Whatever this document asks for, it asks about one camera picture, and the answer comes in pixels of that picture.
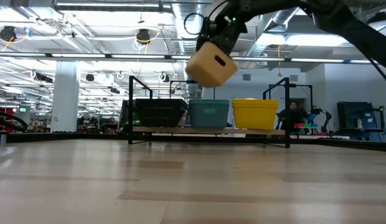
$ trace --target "white pillar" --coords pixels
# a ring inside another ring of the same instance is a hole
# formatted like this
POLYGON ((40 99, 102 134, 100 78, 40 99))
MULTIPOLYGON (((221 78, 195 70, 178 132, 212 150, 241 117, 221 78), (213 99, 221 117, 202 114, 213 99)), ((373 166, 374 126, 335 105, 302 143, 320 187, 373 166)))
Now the white pillar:
POLYGON ((76 131, 80 77, 78 62, 57 62, 50 132, 76 131))

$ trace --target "floor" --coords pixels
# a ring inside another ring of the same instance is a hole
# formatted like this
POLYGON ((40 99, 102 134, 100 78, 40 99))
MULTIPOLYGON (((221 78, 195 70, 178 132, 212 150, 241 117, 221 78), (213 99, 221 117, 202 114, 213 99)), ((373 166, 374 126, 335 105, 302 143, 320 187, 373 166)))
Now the floor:
POLYGON ((0 224, 384 224, 386 152, 70 140, 0 150, 0 224))

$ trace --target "yellow plastic tub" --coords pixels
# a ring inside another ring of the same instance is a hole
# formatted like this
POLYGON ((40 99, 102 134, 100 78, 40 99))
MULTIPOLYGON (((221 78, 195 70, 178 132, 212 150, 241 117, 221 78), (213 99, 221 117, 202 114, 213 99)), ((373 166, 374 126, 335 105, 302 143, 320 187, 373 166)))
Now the yellow plastic tub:
POLYGON ((278 105, 278 100, 233 100, 236 128, 272 130, 278 105))

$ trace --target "black basket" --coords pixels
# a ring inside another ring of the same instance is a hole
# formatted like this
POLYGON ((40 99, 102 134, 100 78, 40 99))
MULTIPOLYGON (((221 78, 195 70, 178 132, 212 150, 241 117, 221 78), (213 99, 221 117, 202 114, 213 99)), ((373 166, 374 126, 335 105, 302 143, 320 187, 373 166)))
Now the black basket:
POLYGON ((141 125, 145 127, 176 127, 189 109, 183 100, 136 99, 141 125))

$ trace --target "teal bin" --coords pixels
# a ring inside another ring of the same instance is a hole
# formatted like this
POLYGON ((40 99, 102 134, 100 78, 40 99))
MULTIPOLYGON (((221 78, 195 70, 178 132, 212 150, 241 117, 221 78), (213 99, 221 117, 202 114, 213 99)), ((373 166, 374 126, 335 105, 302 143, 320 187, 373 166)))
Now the teal bin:
POLYGON ((226 128, 229 100, 190 100, 193 128, 226 128))

